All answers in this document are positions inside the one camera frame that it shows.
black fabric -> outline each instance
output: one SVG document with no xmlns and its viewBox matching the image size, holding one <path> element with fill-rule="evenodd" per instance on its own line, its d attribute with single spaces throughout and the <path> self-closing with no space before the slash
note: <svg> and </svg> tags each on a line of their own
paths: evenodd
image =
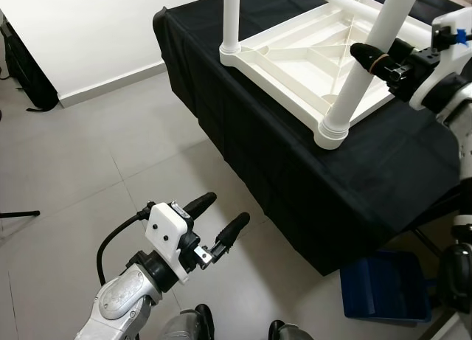
<svg viewBox="0 0 472 340">
<path fill-rule="evenodd" d="M 58 93 L 46 75 L 31 56 L 10 23 L 4 22 L 0 31 L 5 42 L 5 60 L 8 72 L 21 84 L 22 89 L 39 109 L 28 111 L 49 111 L 58 103 Z"/>
<path fill-rule="evenodd" d="M 323 3 L 241 0 L 240 39 Z M 431 23 L 459 8 L 446 0 L 418 0 L 412 15 Z M 173 91 L 267 216 L 320 273 L 372 253 L 458 184 L 452 135 L 429 112 L 398 100 L 354 126 L 338 150 L 318 148 L 307 127 L 238 70 L 220 64 L 222 19 L 223 0 L 155 16 Z"/>
</svg>

table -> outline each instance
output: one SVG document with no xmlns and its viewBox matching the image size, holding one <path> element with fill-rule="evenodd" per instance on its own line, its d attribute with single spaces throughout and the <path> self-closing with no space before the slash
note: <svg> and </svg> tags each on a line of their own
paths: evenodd
<svg viewBox="0 0 472 340">
<path fill-rule="evenodd" d="M 241 0 L 240 39 L 321 4 Z M 459 8 L 418 0 L 411 15 L 430 24 Z M 398 100 L 355 125 L 338 150 L 318 148 L 307 127 L 238 70 L 220 64 L 222 20 L 223 0 L 156 14 L 172 89 L 265 214 L 321 274 L 372 253 L 424 219 L 425 211 L 431 217 L 428 208 L 458 185 L 453 136 L 429 112 Z M 467 72 L 472 78 L 470 63 Z"/>
</svg>

black bag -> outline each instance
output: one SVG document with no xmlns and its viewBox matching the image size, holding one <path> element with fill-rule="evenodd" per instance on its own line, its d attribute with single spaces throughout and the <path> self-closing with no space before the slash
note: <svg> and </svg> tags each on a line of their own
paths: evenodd
<svg viewBox="0 0 472 340">
<path fill-rule="evenodd" d="M 18 80 L 24 92 L 39 109 L 28 111 L 49 111 L 58 103 L 58 93 L 32 58 L 11 24 L 0 26 L 5 41 L 5 60 L 11 77 Z"/>
</svg>

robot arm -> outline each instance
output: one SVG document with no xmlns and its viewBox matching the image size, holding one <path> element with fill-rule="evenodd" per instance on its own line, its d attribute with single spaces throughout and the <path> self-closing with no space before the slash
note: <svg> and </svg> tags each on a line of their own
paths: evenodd
<svg viewBox="0 0 472 340">
<path fill-rule="evenodd" d="M 460 75 L 472 58 L 472 7 L 436 18 L 431 47 L 421 51 L 397 39 L 388 54 L 353 44 L 351 55 L 390 92 L 416 110 L 427 108 L 455 135 L 460 159 L 460 209 L 456 244 L 441 256 L 437 293 L 459 312 L 472 336 L 472 82 Z"/>
<path fill-rule="evenodd" d="M 216 199 L 209 192 L 181 208 L 175 202 L 149 202 L 137 215 L 148 219 L 146 238 L 154 251 L 136 253 L 118 277 L 104 284 L 94 298 L 90 318 L 76 340 L 131 340 L 144 327 L 151 308 L 162 294 L 177 282 L 188 281 L 196 266 L 207 268 L 229 251 L 241 229 L 249 222 L 249 214 L 237 216 L 208 249 L 199 246 L 194 233 L 194 220 Z"/>
</svg>

tiled floor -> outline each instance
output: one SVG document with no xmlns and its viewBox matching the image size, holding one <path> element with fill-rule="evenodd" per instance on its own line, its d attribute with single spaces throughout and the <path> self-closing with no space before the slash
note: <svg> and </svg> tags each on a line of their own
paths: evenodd
<svg viewBox="0 0 472 340">
<path fill-rule="evenodd" d="M 29 113 L 29 105 L 13 81 L 0 82 L 0 210 L 42 212 L 1 222 L 1 340 L 73 339 L 99 289 L 103 238 L 148 200 L 185 204 L 207 191 L 218 200 L 195 227 L 205 243 L 239 212 L 251 223 L 218 264 L 164 295 L 142 340 L 200 302 L 213 309 L 217 339 L 225 340 L 265 339 L 276 318 L 317 340 L 413 340 L 428 327 L 346 319 L 338 274 L 321 277 L 291 248 L 166 74 L 65 110 Z M 105 253 L 107 278 L 140 249 L 150 245 L 136 223 Z"/>
</svg>

